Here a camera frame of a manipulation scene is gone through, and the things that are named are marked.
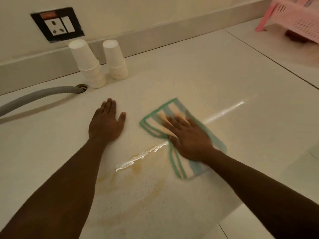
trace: striped cloth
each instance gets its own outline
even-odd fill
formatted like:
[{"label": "striped cloth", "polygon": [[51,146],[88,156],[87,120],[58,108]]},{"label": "striped cloth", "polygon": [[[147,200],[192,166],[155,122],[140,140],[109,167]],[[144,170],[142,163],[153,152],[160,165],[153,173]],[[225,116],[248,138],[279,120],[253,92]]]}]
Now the striped cloth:
[{"label": "striped cloth", "polygon": [[[227,152],[227,147],[220,141],[204,124],[198,121],[190,112],[183,106],[183,104],[177,99],[170,100],[163,104],[147,116],[145,116],[139,123],[139,125],[146,130],[150,135],[158,138],[168,139],[168,135],[175,136],[171,131],[166,129],[162,123],[163,120],[167,121],[166,116],[180,116],[183,119],[192,119],[202,130],[204,130],[211,139],[214,147]],[[170,160],[173,165],[173,169],[176,175],[182,179],[194,178],[208,168],[206,165],[200,162],[194,162],[181,156],[177,149],[169,140],[170,146]]]}]

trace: hose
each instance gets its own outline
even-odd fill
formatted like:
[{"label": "hose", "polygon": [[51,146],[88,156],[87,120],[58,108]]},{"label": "hose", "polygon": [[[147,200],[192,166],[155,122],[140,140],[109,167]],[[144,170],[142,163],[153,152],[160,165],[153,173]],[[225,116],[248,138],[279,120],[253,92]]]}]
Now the hose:
[{"label": "hose", "polygon": [[30,102],[39,100],[46,96],[51,96],[55,94],[63,94],[63,93],[74,93],[74,94],[81,94],[85,92],[87,86],[84,84],[80,84],[77,86],[59,86],[53,88],[47,88],[43,90],[38,90],[36,92],[30,93],[28,95],[22,96],[16,100],[13,100],[3,106],[0,106],[0,117],[21,107]]}]

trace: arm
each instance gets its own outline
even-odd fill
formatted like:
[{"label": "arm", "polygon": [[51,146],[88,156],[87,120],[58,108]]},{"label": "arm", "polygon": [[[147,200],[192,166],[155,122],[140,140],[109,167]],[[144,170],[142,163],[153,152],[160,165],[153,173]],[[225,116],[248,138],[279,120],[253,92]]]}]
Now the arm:
[{"label": "arm", "polygon": [[89,126],[89,140],[22,205],[1,231],[1,239],[78,238],[89,215],[106,145],[124,127],[115,119],[116,102],[103,102]]},{"label": "arm", "polygon": [[170,137],[178,152],[215,170],[275,238],[319,237],[319,205],[216,150],[191,120],[167,119],[164,126],[178,137]]}]

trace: wall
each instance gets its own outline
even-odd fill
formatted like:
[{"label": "wall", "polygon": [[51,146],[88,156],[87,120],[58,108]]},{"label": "wall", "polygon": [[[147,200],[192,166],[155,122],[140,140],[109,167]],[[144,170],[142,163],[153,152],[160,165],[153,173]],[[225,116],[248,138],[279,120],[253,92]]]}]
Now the wall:
[{"label": "wall", "polygon": [[86,40],[112,37],[132,30],[204,15],[250,0],[0,0],[0,62],[65,47],[50,44],[30,17],[73,7]]}]

